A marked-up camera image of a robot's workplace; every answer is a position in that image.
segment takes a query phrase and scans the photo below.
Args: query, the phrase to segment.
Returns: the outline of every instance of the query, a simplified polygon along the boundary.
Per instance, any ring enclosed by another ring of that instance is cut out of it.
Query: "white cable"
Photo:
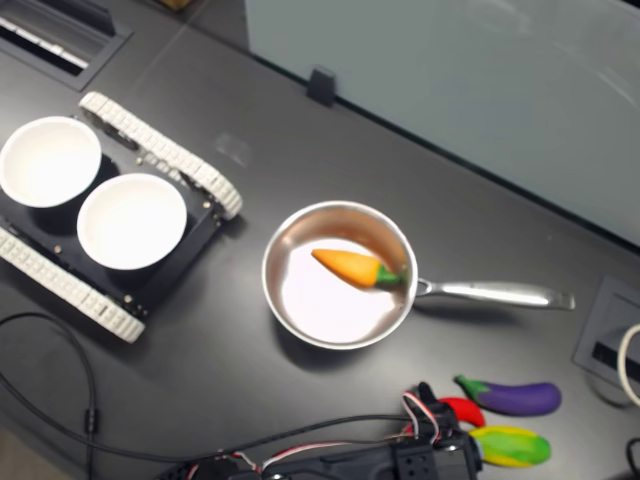
[[[247,462],[247,465],[251,467],[251,470],[256,470],[258,468],[258,465],[256,465],[256,463],[253,460],[251,460],[244,452],[240,452],[240,451],[233,452],[231,456],[232,457],[238,456],[242,458],[242,460]]]
[[[404,392],[402,394],[402,397],[403,399],[408,398],[409,400],[411,400],[420,410],[422,410],[422,413],[424,413],[427,416],[427,418],[431,420],[431,423],[433,424],[433,437],[431,437],[431,444],[434,444],[436,440],[438,440],[438,438],[440,437],[440,426],[438,425],[438,421],[436,420],[436,417],[433,415],[433,413],[431,413],[431,410],[429,410],[427,406],[424,403],[422,403],[420,399],[416,397],[413,393]]]
[[[628,395],[633,403],[640,407],[640,397],[633,391],[631,384],[629,383],[629,377],[627,376],[627,353],[629,351],[629,344],[634,336],[640,333],[640,324],[631,327],[627,330],[627,333],[622,337],[620,342],[620,348],[618,349],[618,376],[620,377],[620,384],[623,390]]]
[[[407,400],[402,398],[402,406],[406,410],[407,414],[411,417],[411,424],[413,425],[413,436],[418,438],[420,436],[420,422],[418,422],[418,418],[415,413],[411,410],[411,407],[407,403]]]
[[[388,437],[384,437],[379,442],[372,442],[372,443],[384,443],[389,440],[394,440],[396,438],[404,438],[404,437],[410,437],[410,436],[411,435],[406,435],[403,433],[400,433],[397,435],[389,435]],[[273,457],[265,460],[265,462],[262,464],[261,471],[264,471],[264,469],[267,468],[272,463],[278,462],[283,458],[288,457],[289,455],[294,455],[296,453],[304,452],[306,450],[312,450],[314,448],[338,447],[341,445],[358,445],[358,442],[319,442],[319,443],[310,443],[308,445],[300,445],[298,447],[293,447],[288,450],[285,450],[284,452],[280,452],[277,455],[274,455]]]
[[[264,471],[264,469],[267,468],[272,463],[282,460],[283,458],[288,457],[289,455],[304,452],[306,450],[312,450],[314,448],[337,447],[339,445],[350,445],[350,444],[345,442],[324,442],[324,443],[310,443],[309,445],[301,445],[299,447],[290,448],[289,450],[285,450],[284,452],[279,453],[278,455],[274,455],[270,459],[266,460],[262,464],[262,471]]]

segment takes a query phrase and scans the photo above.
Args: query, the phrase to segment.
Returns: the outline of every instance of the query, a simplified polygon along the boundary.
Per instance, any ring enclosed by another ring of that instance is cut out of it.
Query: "toy carrot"
[[[361,288],[396,285],[400,276],[387,270],[377,258],[343,250],[316,249],[311,255],[343,280]]]

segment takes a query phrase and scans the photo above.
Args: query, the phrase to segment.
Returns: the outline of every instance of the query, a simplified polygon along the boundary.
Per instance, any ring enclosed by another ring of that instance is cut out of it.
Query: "saucepan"
[[[402,285],[359,289],[327,270],[311,251],[348,250],[377,257]],[[350,350],[376,343],[405,319],[416,297],[449,296],[529,308],[572,310],[573,296],[511,282],[436,283],[418,277],[416,258],[386,215],[355,202],[306,207],[275,232],[262,262],[262,284],[278,321],[312,345]]]

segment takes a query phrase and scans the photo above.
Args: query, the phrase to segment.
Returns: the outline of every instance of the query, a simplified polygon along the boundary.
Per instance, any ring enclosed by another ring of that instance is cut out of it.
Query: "black tabletop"
[[[102,442],[200,453],[337,416],[399,413],[403,389],[426,380],[439,396],[458,395],[452,377],[463,373],[504,383],[553,381],[564,396],[562,408],[546,417],[488,414],[492,424],[548,438],[553,458],[517,472],[486,467],[481,478],[605,479],[626,469],[624,444],[639,430],[640,411],[604,403],[571,357],[602,276],[640,288],[636,256],[356,113],[313,103],[299,85],[160,9],[113,3],[136,33],[89,89],[208,159],[245,206],[134,345],[0,264],[0,315],[44,309],[79,332],[96,369]],[[76,111],[80,93],[2,54],[0,72],[0,141],[31,119]],[[578,308],[423,300],[372,347],[341,353],[305,346],[270,313],[260,265],[288,215],[330,199],[359,201],[393,218],[425,278],[538,283],[573,291]],[[81,429],[82,371],[53,329],[25,320],[0,331],[0,368],[45,411]],[[83,447],[3,391],[0,417],[82,478]],[[308,438],[377,436],[390,428],[361,424]],[[260,458],[279,446],[251,453]],[[100,453],[96,460],[104,479],[153,478],[166,467]]]

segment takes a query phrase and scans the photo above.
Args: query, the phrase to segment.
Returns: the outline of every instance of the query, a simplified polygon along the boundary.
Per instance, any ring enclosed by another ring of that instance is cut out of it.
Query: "toy eggplant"
[[[526,468],[551,458],[551,445],[540,435],[516,427],[483,427],[469,432],[487,463]]]
[[[455,377],[455,381],[478,405],[505,415],[545,415],[562,403],[562,393],[553,383],[508,386],[469,380],[463,375]]]
[[[400,283],[399,275],[390,272],[377,258],[369,255],[326,249],[315,249],[311,255],[340,278],[356,287],[388,287]]]

